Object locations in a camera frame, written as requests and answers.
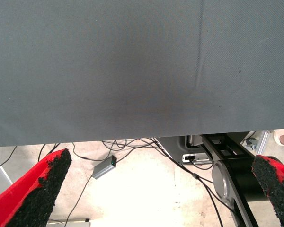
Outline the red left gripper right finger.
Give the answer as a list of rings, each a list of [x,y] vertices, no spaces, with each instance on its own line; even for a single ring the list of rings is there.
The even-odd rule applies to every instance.
[[[272,157],[257,155],[251,171],[284,227],[284,164]]]

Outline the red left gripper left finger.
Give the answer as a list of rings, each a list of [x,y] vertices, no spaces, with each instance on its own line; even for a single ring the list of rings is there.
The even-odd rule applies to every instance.
[[[71,165],[67,148],[55,151],[0,194],[0,227],[45,227]]]

